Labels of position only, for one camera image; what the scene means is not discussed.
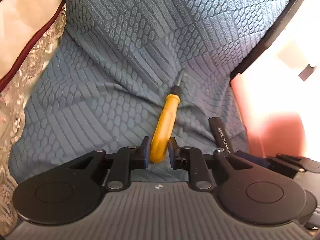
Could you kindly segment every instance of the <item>silver screw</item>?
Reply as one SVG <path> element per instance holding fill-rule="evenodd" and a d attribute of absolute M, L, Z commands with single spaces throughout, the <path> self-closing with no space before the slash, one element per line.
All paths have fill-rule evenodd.
<path fill-rule="evenodd" d="M 114 180 L 108 183 L 108 188 L 111 188 L 111 189 L 121 189 L 122 187 L 123 187 L 123 184 L 121 181 Z"/>
<path fill-rule="evenodd" d="M 209 188 L 212 187 L 212 184 L 211 184 L 210 182 L 201 180 L 201 181 L 198 181 L 198 182 L 196 183 L 196 186 L 197 186 L 199 189 L 209 189 Z"/>
<path fill-rule="evenodd" d="M 218 153 L 223 153 L 224 152 L 224 148 L 217 148 L 216 150 L 218 151 Z"/>

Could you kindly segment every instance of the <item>blue fabric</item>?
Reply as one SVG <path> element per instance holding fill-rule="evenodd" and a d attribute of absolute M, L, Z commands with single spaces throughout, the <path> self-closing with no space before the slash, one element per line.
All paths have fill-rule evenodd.
<path fill-rule="evenodd" d="M 247 152 L 230 72 L 289 0 L 67 0 L 62 43 L 26 107 L 10 172 L 21 182 L 95 148 L 116 152 L 152 136 L 184 68 L 173 135 L 213 153 L 207 119 L 219 116 L 234 150 Z M 133 180 L 186 180 L 169 160 Z"/>

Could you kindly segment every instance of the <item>red fabric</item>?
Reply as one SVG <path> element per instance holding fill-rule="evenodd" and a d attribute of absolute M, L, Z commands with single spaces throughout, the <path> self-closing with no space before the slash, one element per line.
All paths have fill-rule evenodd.
<path fill-rule="evenodd" d="M 9 72 L 0 80 L 0 92 L 6 87 L 7 84 L 11 81 L 11 79 L 14 77 L 16 72 L 21 67 L 23 61 L 28 56 L 29 52 L 33 48 L 33 46 L 37 43 L 37 41 L 42 37 L 43 34 L 50 28 L 50 26 L 55 22 L 57 19 L 63 5 L 66 3 L 66 0 L 62 0 L 60 3 L 56 13 L 53 15 L 53 17 L 48 21 L 39 31 L 36 32 L 35 35 L 32 36 L 30 41 L 25 45 L 19 56 L 17 57 L 16 61 L 14 62 L 12 68 L 9 70 Z"/>

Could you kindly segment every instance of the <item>ribbed gray panel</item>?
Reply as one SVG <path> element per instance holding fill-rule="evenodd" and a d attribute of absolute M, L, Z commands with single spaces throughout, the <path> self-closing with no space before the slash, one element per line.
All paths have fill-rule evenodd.
<path fill-rule="evenodd" d="M 93 213 L 75 223 L 43 227 L 22 222 L 7 240 L 219 239 L 304 240 L 311 236 L 292 222 L 267 228 L 246 225 L 218 206 L 209 193 L 185 182 L 133 182 L 108 193 Z"/>

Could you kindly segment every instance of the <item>striped pattern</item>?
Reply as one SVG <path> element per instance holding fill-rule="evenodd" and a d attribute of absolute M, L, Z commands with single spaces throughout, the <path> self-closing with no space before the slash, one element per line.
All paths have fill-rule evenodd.
<path fill-rule="evenodd" d="M 129 189 L 108 193 L 89 216 L 63 226 L 22 222 L 7 240 L 219 239 L 307 240 L 305 229 L 291 222 L 255 227 L 226 214 L 210 193 L 191 190 L 187 183 L 133 182 Z"/>
<path fill-rule="evenodd" d="M 207 119 L 220 116 L 247 151 L 229 74 L 288 0 L 67 0 L 62 43 L 26 107 L 11 174 L 24 179 L 94 148 L 108 153 L 152 136 L 165 96 L 184 68 L 173 131 L 178 144 L 212 153 Z M 133 180 L 179 181 L 169 160 Z"/>

